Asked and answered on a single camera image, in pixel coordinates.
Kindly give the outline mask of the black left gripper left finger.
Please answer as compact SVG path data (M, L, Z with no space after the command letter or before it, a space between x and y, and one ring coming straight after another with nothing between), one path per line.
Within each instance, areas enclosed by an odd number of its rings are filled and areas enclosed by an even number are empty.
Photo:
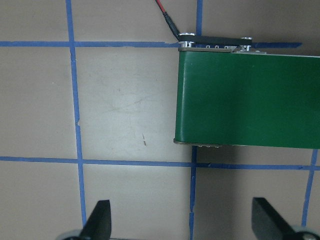
M81 240L109 240L112 232L109 200L99 200L79 234Z

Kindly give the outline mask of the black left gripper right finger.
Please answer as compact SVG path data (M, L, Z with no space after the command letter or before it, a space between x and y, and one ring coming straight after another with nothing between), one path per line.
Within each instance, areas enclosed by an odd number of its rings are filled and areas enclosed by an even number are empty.
M252 198L251 228L257 240L297 240L296 231L263 197Z

